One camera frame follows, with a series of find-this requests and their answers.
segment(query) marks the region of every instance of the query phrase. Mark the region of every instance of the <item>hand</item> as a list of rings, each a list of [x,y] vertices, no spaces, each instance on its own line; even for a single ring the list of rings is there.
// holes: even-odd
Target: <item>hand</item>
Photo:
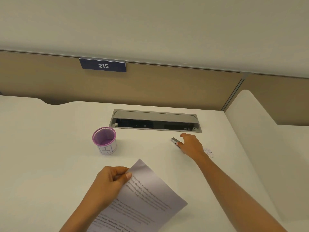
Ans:
[[[196,161],[199,156],[207,156],[204,152],[202,144],[197,140],[195,135],[182,133],[180,136],[183,138],[183,142],[177,142],[183,153]]]
[[[132,177],[126,167],[105,166],[96,176],[81,204],[96,213],[108,207],[117,198],[122,186]]]

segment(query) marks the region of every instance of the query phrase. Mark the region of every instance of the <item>purple rim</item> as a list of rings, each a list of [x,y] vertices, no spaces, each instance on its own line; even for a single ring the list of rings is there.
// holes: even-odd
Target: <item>purple rim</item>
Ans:
[[[114,136],[114,139],[113,139],[111,142],[109,142],[108,144],[100,145],[100,144],[97,144],[97,143],[95,142],[95,140],[94,140],[96,133],[99,132],[99,131],[101,131],[102,129],[109,129],[109,130],[112,130],[112,131],[114,132],[114,135],[115,135],[115,136]],[[99,129],[97,129],[97,130],[93,133],[93,135],[92,135],[92,141],[93,141],[93,143],[96,144],[97,146],[100,146],[100,147],[105,147],[105,146],[110,145],[111,143],[114,142],[115,139],[116,139],[116,131],[115,131],[113,128],[111,128],[111,127],[101,127],[101,128],[99,128]]]

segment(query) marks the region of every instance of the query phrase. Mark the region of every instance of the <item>fingernail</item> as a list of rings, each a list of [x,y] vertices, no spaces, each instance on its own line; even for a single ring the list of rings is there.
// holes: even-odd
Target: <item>fingernail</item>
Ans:
[[[130,179],[132,177],[132,173],[127,173],[126,177],[127,177],[127,179]]]

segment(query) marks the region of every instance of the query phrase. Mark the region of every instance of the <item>person's left hand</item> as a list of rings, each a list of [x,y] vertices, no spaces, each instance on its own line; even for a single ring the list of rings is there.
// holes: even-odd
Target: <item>person's left hand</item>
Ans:
[[[132,177],[126,167],[105,166],[96,176],[81,204],[97,213],[108,207],[117,198],[122,186]]]

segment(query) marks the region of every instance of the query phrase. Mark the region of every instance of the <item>forearm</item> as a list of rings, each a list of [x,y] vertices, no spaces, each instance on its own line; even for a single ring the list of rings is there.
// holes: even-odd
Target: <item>forearm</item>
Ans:
[[[81,202],[59,232],[86,232],[99,213]]]
[[[214,164],[207,155],[199,155],[194,161],[238,232],[286,232],[261,205]]]

